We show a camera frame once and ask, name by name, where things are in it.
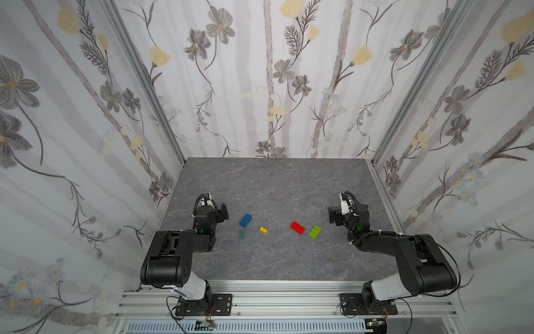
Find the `blue lego brick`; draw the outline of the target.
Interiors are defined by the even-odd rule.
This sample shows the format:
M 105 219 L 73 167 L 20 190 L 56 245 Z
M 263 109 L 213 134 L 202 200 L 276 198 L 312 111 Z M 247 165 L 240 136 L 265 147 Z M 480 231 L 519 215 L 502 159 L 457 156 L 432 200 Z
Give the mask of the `blue lego brick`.
M 246 215 L 242 218 L 242 220 L 240 220 L 240 222 L 239 222 L 240 227 L 242 227 L 242 228 L 247 228 L 248 225 L 250 224 L 250 222 L 252 221 L 252 219 L 253 219 L 253 216 L 252 216 L 252 215 L 250 215 L 250 214 L 246 214 Z

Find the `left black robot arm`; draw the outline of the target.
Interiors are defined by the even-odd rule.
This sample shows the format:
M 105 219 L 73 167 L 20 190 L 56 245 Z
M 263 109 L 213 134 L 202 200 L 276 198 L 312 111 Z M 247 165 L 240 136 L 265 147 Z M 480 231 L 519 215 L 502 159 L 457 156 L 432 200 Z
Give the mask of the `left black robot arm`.
M 193 255 L 214 249 L 217 225 L 228 218 L 226 204 L 218 207 L 208 200 L 193 210 L 193 228 L 158 231 L 143 261 L 140 282 L 157 289 L 171 289 L 187 301 L 210 302 L 209 283 L 193 273 Z

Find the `lime green lego brick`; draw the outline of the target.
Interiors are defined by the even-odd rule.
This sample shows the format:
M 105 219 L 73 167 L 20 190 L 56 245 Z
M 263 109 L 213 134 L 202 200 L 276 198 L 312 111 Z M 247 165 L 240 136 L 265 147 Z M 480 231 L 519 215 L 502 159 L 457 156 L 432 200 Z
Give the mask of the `lime green lego brick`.
M 322 232 L 322 228 L 316 225 L 315 227 L 313 227 L 313 229 L 309 233 L 309 236 L 312 239 L 316 239 L 320 235 L 321 232 Z

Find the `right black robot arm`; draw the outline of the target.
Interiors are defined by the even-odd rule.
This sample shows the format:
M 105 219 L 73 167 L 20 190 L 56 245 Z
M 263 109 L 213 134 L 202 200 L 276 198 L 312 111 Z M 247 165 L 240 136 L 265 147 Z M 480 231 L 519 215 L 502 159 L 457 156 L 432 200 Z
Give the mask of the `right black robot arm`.
M 391 256 L 396 261 L 395 274 L 363 285 L 360 304 L 365 311 L 421 294 L 440 298 L 460 287 L 460 273 L 430 235 L 372 231 L 368 207 L 359 202 L 345 201 L 341 207 L 330 207 L 328 216 L 330 224 L 347 229 L 349 244 L 359 251 Z

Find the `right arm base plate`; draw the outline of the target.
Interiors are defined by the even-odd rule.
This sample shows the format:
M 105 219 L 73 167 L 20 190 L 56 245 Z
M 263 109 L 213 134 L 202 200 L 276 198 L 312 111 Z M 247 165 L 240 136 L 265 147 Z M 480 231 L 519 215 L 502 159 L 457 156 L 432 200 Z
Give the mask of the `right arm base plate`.
M 339 302 L 342 314 L 349 317 L 399 314 L 394 301 L 366 302 L 361 294 L 339 294 Z

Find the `red lego brick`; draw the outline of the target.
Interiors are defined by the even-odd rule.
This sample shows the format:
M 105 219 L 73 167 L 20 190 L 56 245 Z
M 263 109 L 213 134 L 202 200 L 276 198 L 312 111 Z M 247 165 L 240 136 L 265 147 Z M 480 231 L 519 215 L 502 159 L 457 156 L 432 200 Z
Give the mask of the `red lego brick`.
M 303 235 L 304 232 L 305 232 L 305 228 L 303 226 L 301 226 L 300 224 L 298 224 L 297 222 L 293 222 L 291 225 L 290 225 L 290 228 L 296 232 L 297 234 L 299 235 Z

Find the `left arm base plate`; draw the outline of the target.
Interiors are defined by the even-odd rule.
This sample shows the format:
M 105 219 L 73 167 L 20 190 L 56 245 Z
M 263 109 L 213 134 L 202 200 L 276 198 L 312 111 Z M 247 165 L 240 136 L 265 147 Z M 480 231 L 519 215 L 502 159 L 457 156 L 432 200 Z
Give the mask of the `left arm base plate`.
M 207 295 L 202 300 L 187 301 L 180 299 L 173 310 L 176 317 L 223 316 L 231 315 L 232 294 Z

